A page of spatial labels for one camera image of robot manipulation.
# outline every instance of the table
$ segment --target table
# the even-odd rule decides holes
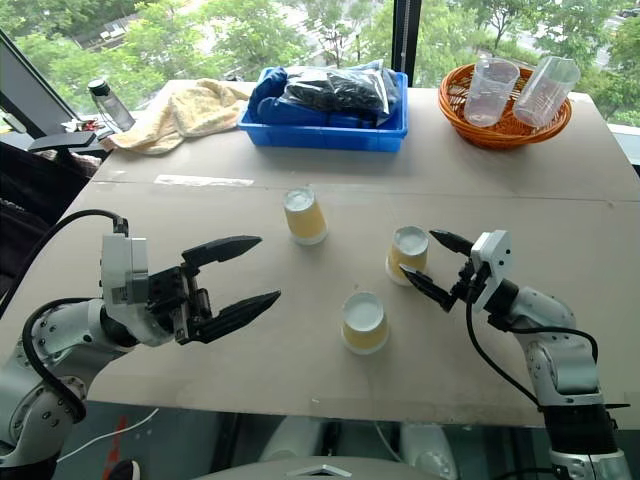
[[[126,216],[132,234],[148,238],[152,272],[213,238],[260,235],[264,241],[246,255],[203,268],[199,283],[216,307],[277,288],[283,295],[251,326],[211,345],[138,347],[98,376],[90,398],[540,425],[527,400],[473,350],[462,305],[445,314],[384,273],[399,226],[444,228],[469,239],[502,228],[513,236],[510,278],[571,306],[579,327],[600,344],[606,401],[634,403],[615,417],[622,428],[639,428],[640,376],[632,366],[640,364],[640,183],[595,106],[577,95],[574,117],[559,136],[492,152],[458,137],[436,99],[435,90],[410,90],[409,135],[398,154],[257,148],[240,131],[188,140],[162,157],[112,154],[70,211],[100,207]],[[313,248],[290,241],[282,212],[284,192],[302,184],[317,192],[330,228]],[[108,229],[108,222],[88,219],[51,242],[3,320],[0,360],[36,306],[96,294],[100,235]],[[428,272],[448,288],[463,261],[432,242]],[[339,325],[344,300],[364,290],[384,302],[391,336],[381,352],[363,358],[341,344]],[[515,338],[485,320],[476,320],[479,341],[530,386]]]

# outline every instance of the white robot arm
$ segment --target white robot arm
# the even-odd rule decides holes
[[[561,301],[505,278],[513,257],[509,232],[483,233],[475,243],[442,230],[431,234],[445,247],[469,257],[459,281],[446,292],[415,269],[403,266],[405,275],[447,312],[456,300],[466,302],[467,329],[478,353],[543,413],[556,477],[631,480],[600,390],[597,344],[590,335],[575,330],[575,317]],[[472,310],[486,310],[491,325],[514,333],[524,351],[535,396],[481,349],[473,332]]]
[[[126,231],[105,235],[102,298],[43,305],[0,368],[0,479],[50,478],[72,425],[86,415],[96,375],[136,344],[209,343],[271,307],[279,291],[242,300],[214,318],[195,279],[199,267],[239,256],[260,240],[216,240],[183,252],[180,266],[149,276],[145,239]]]

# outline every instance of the plastic cup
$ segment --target plastic cup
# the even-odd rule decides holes
[[[284,196],[284,212],[291,236],[300,245],[315,245],[325,239],[327,223],[310,188],[290,190]]]
[[[519,76],[520,70],[511,62],[501,58],[480,59],[473,70],[464,105],[467,122],[477,127],[498,123]]]
[[[373,293],[349,297],[342,307],[342,316],[342,341],[353,353],[369,355],[387,343],[389,324],[382,302]]]
[[[424,270],[427,266],[427,248],[429,238],[419,227],[402,227],[393,233],[391,249],[387,255],[385,270],[389,278],[398,285],[408,287],[407,280],[400,265],[408,265],[416,270]]]
[[[513,106],[513,114],[531,127],[544,127],[580,80],[580,69],[570,58],[543,58]]]

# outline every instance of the green foliage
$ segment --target green foliage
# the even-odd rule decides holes
[[[516,38],[511,38],[508,42],[502,42],[498,48],[494,48],[494,45],[494,39],[489,35],[485,35],[475,44],[475,47],[487,50],[496,57],[516,60],[529,65],[531,68],[535,68],[540,60],[540,54],[519,47]]]
[[[179,12],[183,3],[160,0],[136,4],[139,20],[129,25],[122,49],[129,58],[166,79],[217,74],[198,49],[204,36],[196,28],[196,16]]]
[[[370,26],[362,31],[362,44],[369,58],[391,63],[390,33],[393,27],[393,0],[385,0]],[[469,24],[461,8],[444,0],[423,0],[414,69],[414,86],[437,87],[454,68],[474,61],[472,45],[480,32]]]
[[[612,123],[631,125],[632,127],[640,127],[640,110],[616,112],[613,116]]]
[[[0,28],[10,37],[73,36],[135,12],[134,0],[0,0]]]
[[[351,2],[344,0],[287,0],[283,3],[305,9],[307,18],[304,25],[308,31],[316,31],[320,34],[328,64],[335,64],[340,68],[345,64],[361,62],[361,39],[358,33],[363,24],[371,17],[372,0],[353,0]]]
[[[513,33],[518,27],[533,28],[537,17],[538,1],[524,0],[464,0],[467,11],[476,11],[478,29],[491,25],[496,30],[491,50],[497,50],[505,33]]]
[[[609,39],[604,28],[619,0],[547,0],[540,19],[546,26],[536,46],[552,55],[572,58],[581,71],[587,70],[598,49]]]
[[[164,83],[158,72],[144,66],[132,67],[135,62],[120,50],[90,52],[59,35],[49,40],[39,33],[19,37],[16,43],[53,88],[79,113],[96,110],[87,91],[87,84],[93,79],[107,78],[130,108],[137,107]]]
[[[609,49],[610,71],[590,67],[583,72],[577,90],[593,98],[609,122],[638,126],[640,117],[640,18],[626,20]]]
[[[137,108],[170,79],[230,73],[253,80],[265,66],[310,61],[315,47],[287,24],[283,5],[306,13],[304,30],[319,37],[327,63],[391,64],[393,0],[135,1],[0,0],[0,27],[81,113],[95,112],[86,85],[98,77]],[[606,120],[638,125],[640,18],[625,20],[615,35],[604,27],[621,1],[423,0],[414,85],[438,86],[473,62],[477,48],[536,65],[538,54],[516,39],[519,30],[534,31],[539,48],[576,60],[576,90],[589,93]],[[138,19],[116,48],[83,50],[70,39],[134,11]],[[606,44],[610,61],[600,70],[594,60]]]
[[[618,70],[640,73],[640,17],[629,18],[620,26],[610,53],[611,63]]]
[[[209,0],[202,15],[216,30],[215,58],[223,72],[253,81],[264,67],[295,64],[307,53],[304,37],[273,1]]]

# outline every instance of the yellow paper cup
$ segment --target yellow paper cup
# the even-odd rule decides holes
[[[389,324],[382,302],[373,293],[351,296],[342,307],[342,340],[358,355],[377,352],[389,338]]]
[[[284,196],[284,213],[293,240],[300,245],[315,245],[325,239],[327,223],[310,188],[296,188]]]
[[[424,270],[427,266],[427,248],[429,238],[419,227],[402,227],[393,233],[391,250],[387,255],[385,270],[389,278],[398,285],[409,286],[400,269],[400,265],[408,265],[416,270]]]

